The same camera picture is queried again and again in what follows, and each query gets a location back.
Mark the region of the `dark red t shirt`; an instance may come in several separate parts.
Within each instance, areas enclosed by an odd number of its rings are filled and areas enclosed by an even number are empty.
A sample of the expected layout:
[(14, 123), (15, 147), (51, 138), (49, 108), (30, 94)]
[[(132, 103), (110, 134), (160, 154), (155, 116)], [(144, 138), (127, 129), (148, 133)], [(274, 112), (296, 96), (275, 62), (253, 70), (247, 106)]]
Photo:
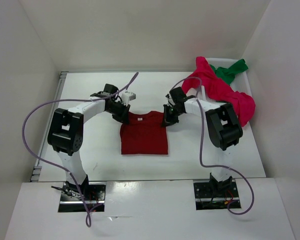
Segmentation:
[(129, 123), (120, 127), (122, 155), (168, 155), (167, 131), (162, 126), (164, 114), (150, 111), (146, 114), (130, 112)]

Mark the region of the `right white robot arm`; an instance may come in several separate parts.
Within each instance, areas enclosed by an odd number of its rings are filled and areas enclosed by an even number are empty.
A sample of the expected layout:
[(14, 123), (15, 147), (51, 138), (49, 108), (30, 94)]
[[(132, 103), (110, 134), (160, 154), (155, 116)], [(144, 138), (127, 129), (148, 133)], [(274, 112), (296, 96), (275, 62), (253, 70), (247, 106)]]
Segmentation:
[[(164, 127), (179, 122), (182, 114), (192, 114), (201, 118), (201, 137), (199, 147), (199, 162), (204, 168), (211, 169), (209, 176), (209, 191), (219, 197), (232, 184), (231, 164), (233, 154), (231, 147), (239, 143), (243, 130), (230, 103), (214, 103), (198, 99), (194, 95), (187, 96), (181, 87), (170, 90), (165, 96), (167, 104), (163, 106)], [(203, 162), (203, 144), (205, 127), (211, 144), (216, 147), (216, 159), (211, 164)]]

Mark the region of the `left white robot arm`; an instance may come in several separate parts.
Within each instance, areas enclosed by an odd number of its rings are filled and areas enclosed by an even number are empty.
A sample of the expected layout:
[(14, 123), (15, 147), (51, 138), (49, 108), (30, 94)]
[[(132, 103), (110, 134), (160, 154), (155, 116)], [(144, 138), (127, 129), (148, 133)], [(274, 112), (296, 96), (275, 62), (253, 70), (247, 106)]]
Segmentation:
[(69, 109), (57, 108), (52, 116), (47, 142), (57, 152), (66, 171), (65, 191), (78, 200), (89, 196), (89, 178), (81, 160), (80, 148), (84, 139), (84, 124), (103, 112), (110, 113), (119, 123), (129, 123), (130, 101), (136, 94), (106, 84), (102, 91), (90, 95), (85, 101)]

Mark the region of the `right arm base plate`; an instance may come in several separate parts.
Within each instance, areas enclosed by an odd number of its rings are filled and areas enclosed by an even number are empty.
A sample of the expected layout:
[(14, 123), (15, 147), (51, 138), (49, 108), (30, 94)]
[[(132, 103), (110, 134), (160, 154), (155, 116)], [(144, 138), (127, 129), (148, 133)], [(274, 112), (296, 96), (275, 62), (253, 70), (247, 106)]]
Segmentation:
[(230, 187), (219, 192), (212, 189), (208, 180), (194, 181), (193, 190), (197, 211), (223, 210), (227, 209), (228, 204), (230, 209), (241, 208), (237, 184), (234, 180)]

